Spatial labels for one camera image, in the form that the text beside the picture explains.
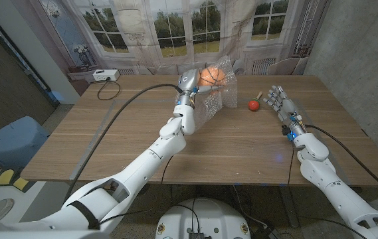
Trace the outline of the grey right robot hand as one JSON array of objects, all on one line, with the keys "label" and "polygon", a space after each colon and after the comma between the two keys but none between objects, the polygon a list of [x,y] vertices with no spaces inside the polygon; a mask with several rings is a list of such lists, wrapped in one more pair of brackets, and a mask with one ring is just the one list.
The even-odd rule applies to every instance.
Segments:
[{"label": "grey right robot hand", "polygon": [[281,86],[273,85],[268,97],[263,101],[277,113],[282,122],[282,134],[290,141],[306,133],[298,108]]}]

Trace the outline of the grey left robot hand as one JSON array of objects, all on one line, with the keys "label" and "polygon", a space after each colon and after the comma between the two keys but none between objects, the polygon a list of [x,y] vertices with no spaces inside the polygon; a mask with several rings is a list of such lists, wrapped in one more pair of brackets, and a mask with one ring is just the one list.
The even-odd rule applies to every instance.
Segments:
[{"label": "grey left robot hand", "polygon": [[198,69],[192,69],[184,72],[179,78],[177,96],[177,105],[186,105],[195,107],[195,96],[197,94],[203,95],[213,91],[220,90],[223,85],[200,86],[200,72]]}]

